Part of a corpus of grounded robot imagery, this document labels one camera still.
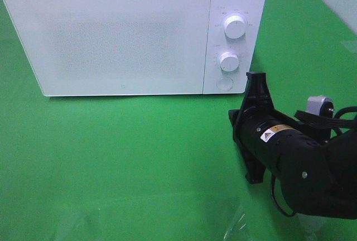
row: white knob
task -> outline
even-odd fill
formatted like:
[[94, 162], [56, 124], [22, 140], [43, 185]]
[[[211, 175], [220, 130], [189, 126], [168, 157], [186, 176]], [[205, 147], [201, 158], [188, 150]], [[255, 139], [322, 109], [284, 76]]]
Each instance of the white knob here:
[[225, 72], [232, 72], [239, 66], [238, 56], [232, 52], [225, 52], [219, 58], [221, 69]]
[[247, 20], [242, 15], [233, 15], [224, 21], [224, 32], [229, 38], [240, 38], [244, 35]]

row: motor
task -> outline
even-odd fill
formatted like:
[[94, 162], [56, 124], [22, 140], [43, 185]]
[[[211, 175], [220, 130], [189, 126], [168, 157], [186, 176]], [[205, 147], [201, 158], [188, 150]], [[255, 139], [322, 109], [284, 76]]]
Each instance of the motor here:
[[[233, 140], [238, 144], [251, 184], [272, 173], [271, 197], [285, 216], [295, 213], [333, 218], [357, 218], [357, 112], [347, 107], [333, 117], [332, 100], [310, 97], [308, 112], [297, 111], [295, 120], [275, 110], [265, 73], [247, 73], [241, 108], [229, 111]], [[336, 136], [331, 138], [331, 130]], [[288, 214], [274, 194], [276, 179]]]

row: warning label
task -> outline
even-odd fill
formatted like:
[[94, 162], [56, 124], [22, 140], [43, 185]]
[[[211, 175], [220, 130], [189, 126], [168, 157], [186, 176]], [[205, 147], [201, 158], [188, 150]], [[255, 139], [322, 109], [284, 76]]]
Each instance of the warning label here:
[[260, 138], [263, 141], [268, 142], [270, 138], [272, 138], [276, 133], [278, 133], [279, 131], [284, 131], [285, 129], [293, 129], [293, 128], [288, 125], [276, 125], [264, 131]]

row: microwave control panel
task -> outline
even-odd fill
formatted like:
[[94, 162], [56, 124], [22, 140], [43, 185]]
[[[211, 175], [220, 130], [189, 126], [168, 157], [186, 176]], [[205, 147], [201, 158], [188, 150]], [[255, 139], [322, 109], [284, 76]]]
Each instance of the microwave control panel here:
[[243, 93], [265, 0], [211, 0], [204, 94]]

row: table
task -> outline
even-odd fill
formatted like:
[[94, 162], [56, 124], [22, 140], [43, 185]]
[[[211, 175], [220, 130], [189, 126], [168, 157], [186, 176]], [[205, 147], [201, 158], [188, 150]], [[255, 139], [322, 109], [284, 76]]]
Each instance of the table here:
[[[2, 1], [0, 32], [1, 240], [223, 240], [243, 214], [241, 240], [305, 239], [268, 171], [244, 178], [228, 121], [243, 94], [47, 98]], [[356, 105], [344, 41], [356, 36], [321, 0], [266, 0], [252, 70], [289, 115], [311, 95]], [[317, 237], [354, 240], [356, 226], [327, 219]]]

